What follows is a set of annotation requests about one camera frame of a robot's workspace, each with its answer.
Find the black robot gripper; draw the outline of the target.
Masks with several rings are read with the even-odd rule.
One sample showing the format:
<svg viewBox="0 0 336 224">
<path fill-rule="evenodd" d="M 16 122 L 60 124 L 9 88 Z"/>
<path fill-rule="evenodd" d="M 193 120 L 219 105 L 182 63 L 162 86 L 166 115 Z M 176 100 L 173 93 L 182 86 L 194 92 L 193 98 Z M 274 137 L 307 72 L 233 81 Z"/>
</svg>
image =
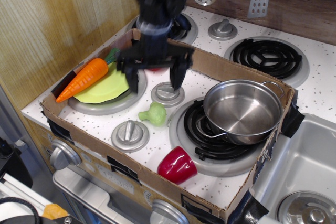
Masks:
<svg viewBox="0 0 336 224">
<path fill-rule="evenodd" d="M 170 82 L 178 90 L 184 81 L 187 69 L 192 65 L 194 49 L 183 44 L 172 44 L 167 34 L 146 35 L 117 56 L 117 69 L 125 73 L 129 89 L 138 93 L 138 70 L 170 68 Z"/>
</svg>

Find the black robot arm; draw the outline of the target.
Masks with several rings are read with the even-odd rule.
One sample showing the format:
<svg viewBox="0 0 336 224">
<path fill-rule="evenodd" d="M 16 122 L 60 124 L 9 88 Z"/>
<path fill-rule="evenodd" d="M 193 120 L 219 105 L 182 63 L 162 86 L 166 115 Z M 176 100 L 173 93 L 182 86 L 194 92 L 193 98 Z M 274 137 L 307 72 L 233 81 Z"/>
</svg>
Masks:
<svg viewBox="0 0 336 224">
<path fill-rule="evenodd" d="M 138 0 L 136 21 L 140 40 L 117 56 L 117 69 L 125 74 L 129 88 L 138 92 L 138 70 L 170 68 L 170 82 L 178 90 L 192 65 L 194 49 L 168 42 L 173 22 L 185 7 L 186 0 Z"/>
</svg>

